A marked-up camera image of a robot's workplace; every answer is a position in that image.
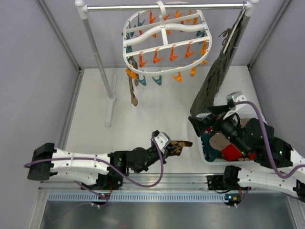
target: red cloth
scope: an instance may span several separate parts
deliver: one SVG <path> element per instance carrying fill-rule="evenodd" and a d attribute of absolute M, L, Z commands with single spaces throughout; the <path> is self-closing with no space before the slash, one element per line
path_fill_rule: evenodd
<path fill-rule="evenodd" d="M 221 153 L 227 161 L 236 161 L 237 159 L 244 157 L 243 154 L 235 148 L 234 145 L 230 144 L 224 148 Z M 250 160 L 253 160 L 255 157 L 255 152 L 247 156 Z"/>

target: laundry basket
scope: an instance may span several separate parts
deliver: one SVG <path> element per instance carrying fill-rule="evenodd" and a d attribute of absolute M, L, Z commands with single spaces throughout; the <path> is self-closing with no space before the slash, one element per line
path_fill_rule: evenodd
<path fill-rule="evenodd" d="M 210 113 L 202 113 L 202 114 L 198 114 L 197 118 L 205 118 L 209 115 Z M 239 117 L 241 119 L 243 118 L 257 118 L 256 113 L 255 112 L 251 112 L 251 111 L 238 111 L 237 114 L 239 115 Z M 261 114 L 263 121 L 266 123 L 266 120 L 264 118 L 264 116 Z M 203 163 L 207 164 L 207 165 L 215 165 L 215 166 L 219 166 L 219 165 L 223 165 L 223 166 L 237 166 L 237 165 L 250 165 L 250 164 L 254 164 L 254 161 L 226 161 L 224 159 L 220 159 L 220 158 L 216 158 L 213 162 L 209 162 L 205 159 L 205 154 L 203 152 L 203 142 L 201 140 L 201 137 L 197 138 L 197 143 L 198 143 L 198 148 L 199 148 L 199 153 L 200 153 L 200 157 L 201 160 L 203 161 Z"/>

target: clothespin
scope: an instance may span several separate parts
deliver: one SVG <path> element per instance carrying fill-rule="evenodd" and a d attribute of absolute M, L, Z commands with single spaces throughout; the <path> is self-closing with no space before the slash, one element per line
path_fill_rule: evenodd
<path fill-rule="evenodd" d="M 204 64 L 206 64 L 206 63 L 208 63 L 208 61 L 202 61 L 202 62 L 200 63 L 200 65 L 204 65 Z"/>
<path fill-rule="evenodd" d="M 145 19 L 142 22 L 140 22 L 140 14 L 138 13 L 138 26 L 143 26 L 144 22 Z"/>
<path fill-rule="evenodd" d="M 140 62 L 140 68 L 142 68 L 148 61 L 144 61 L 142 60 L 142 53 L 143 52 L 140 52 L 139 53 L 139 62 Z"/>
<path fill-rule="evenodd" d="M 170 15 L 171 15 L 171 13 L 167 14 L 167 15 L 163 18 L 164 21 L 166 21 Z"/>
<path fill-rule="evenodd" d="M 191 15 L 191 14 L 192 14 L 192 11 L 190 10 L 188 15 Z M 191 20 L 192 19 L 187 19 L 186 22 L 189 23 Z"/>
<path fill-rule="evenodd" d="M 170 61 L 173 61 L 174 59 L 176 59 L 178 56 L 179 56 L 179 54 L 178 55 L 174 55 L 174 47 L 175 47 L 176 45 L 173 45 L 172 46 L 172 50 L 171 50 L 171 57 L 170 57 Z"/>
<path fill-rule="evenodd" d="M 131 46 L 131 45 L 128 45 L 128 46 L 126 47 L 126 53 L 130 53 L 130 52 L 132 52 L 132 46 Z"/>
<path fill-rule="evenodd" d="M 180 23 L 181 23 L 181 25 L 184 25 L 184 21 L 181 21 Z M 180 30 L 180 32 L 183 32 L 183 31 L 182 31 L 182 30 Z"/>
<path fill-rule="evenodd" d="M 132 27 L 131 22 L 129 21 L 128 24 L 129 24 L 129 26 L 127 28 L 131 29 L 131 27 Z M 134 32 L 130 32 L 129 34 L 130 34 L 131 37 L 133 37 Z"/>
<path fill-rule="evenodd" d="M 142 84 L 143 86 L 146 86 L 146 85 L 147 85 L 145 75 L 143 75 L 143 79 L 142 79 L 142 80 L 140 80 L 139 75 L 138 75 L 138 76 L 137 76 L 137 81 L 138 81 L 140 84 Z"/>
<path fill-rule="evenodd" d="M 187 45 L 187 49 L 186 49 L 186 53 L 185 53 L 185 57 L 186 58 L 189 58 L 190 56 L 192 56 L 195 53 L 195 51 L 194 52 L 190 52 L 191 43 L 192 42 L 189 42 L 189 44 Z"/>
<path fill-rule="evenodd" d="M 179 10 L 176 10 L 175 18 L 179 18 L 182 15 L 182 13 L 179 13 Z"/>
<path fill-rule="evenodd" d="M 198 24 L 197 18 L 194 18 L 193 25 L 197 25 L 197 24 Z"/>
<path fill-rule="evenodd" d="M 156 50 L 154 51 L 153 63 L 158 63 L 160 60 L 163 59 L 163 57 L 161 57 L 161 58 L 158 58 L 158 57 L 157 57 L 157 55 L 158 55 L 158 50 L 159 50 L 159 48 L 156 48 Z"/>
<path fill-rule="evenodd" d="M 159 86 L 162 85 L 162 76 L 159 75 L 159 78 L 156 80 L 154 77 L 152 77 L 152 79 L 155 81 L 156 84 L 158 84 Z"/>
<path fill-rule="evenodd" d="M 134 73 L 132 70 L 130 70 L 129 68 L 126 68 L 126 73 L 127 75 L 129 75 L 131 78 L 133 78 L 134 80 L 137 79 L 137 74 Z"/>
<path fill-rule="evenodd" d="M 200 51 L 200 54 L 201 55 L 204 55 L 208 50 L 206 49 L 206 46 L 207 46 L 207 40 L 205 40 L 204 42 L 203 42 L 203 45 L 202 45 L 202 47 L 201 47 L 201 51 Z"/>
<path fill-rule="evenodd" d="M 140 35 L 135 35 L 136 37 L 139 37 L 143 34 L 142 30 L 139 30 Z"/>
<path fill-rule="evenodd" d="M 193 68 L 191 69 L 191 71 L 190 71 L 190 76 L 191 76 L 191 77 L 194 77 L 195 74 L 196 74 L 196 66 L 193 67 Z"/>
<path fill-rule="evenodd" d="M 153 12 L 149 11 L 149 23 L 152 24 L 156 20 L 157 16 L 153 18 Z"/>
<path fill-rule="evenodd" d="M 174 76 L 174 75 L 172 75 L 172 77 L 176 80 L 176 81 L 178 81 L 178 82 L 182 82 L 182 77 L 181 77 L 181 72 L 178 72 L 178 76 Z"/>
<path fill-rule="evenodd" d="M 205 30 L 203 31 L 197 31 L 196 37 L 204 37 L 205 36 Z"/>
<path fill-rule="evenodd" d="M 126 33 L 126 40 L 129 40 L 130 39 L 130 36 L 129 36 L 129 33 Z"/>

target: pole stand base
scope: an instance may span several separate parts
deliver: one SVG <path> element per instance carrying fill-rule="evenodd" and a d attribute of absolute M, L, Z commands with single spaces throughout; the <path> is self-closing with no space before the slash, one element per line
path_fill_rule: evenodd
<path fill-rule="evenodd" d="M 111 84 L 110 84 L 111 91 L 112 91 L 112 94 L 113 94 L 113 98 L 107 97 L 108 104 L 107 104 L 106 120 L 105 120 L 105 126 L 107 126 L 107 127 L 111 126 L 113 105 L 116 102 L 116 96 L 115 96 L 116 78 L 117 78 L 117 75 L 114 74 L 112 76 Z"/>

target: white floor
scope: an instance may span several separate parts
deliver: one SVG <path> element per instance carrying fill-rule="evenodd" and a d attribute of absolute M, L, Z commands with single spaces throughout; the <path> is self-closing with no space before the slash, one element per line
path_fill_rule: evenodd
<path fill-rule="evenodd" d="M 198 67 L 195 77 L 182 73 L 183 82 L 164 75 L 162 86 L 147 77 L 147 86 L 135 87 L 137 107 L 130 103 L 128 78 L 125 68 L 105 69 L 109 77 L 117 74 L 116 96 L 112 126 L 105 127 L 106 91 L 98 69 L 86 69 L 81 83 L 66 150 L 78 153 L 109 153 L 116 150 L 148 148 L 152 131 L 166 132 L 172 140 L 193 142 L 180 156 L 167 159 L 165 173 L 221 173 L 224 166 L 207 166 L 200 158 L 195 132 L 187 117 L 209 67 Z M 249 101 L 258 105 L 246 66 L 230 68 L 215 104 L 225 104 L 226 96 L 242 91 Z M 148 173 L 159 173 L 155 163 Z"/>

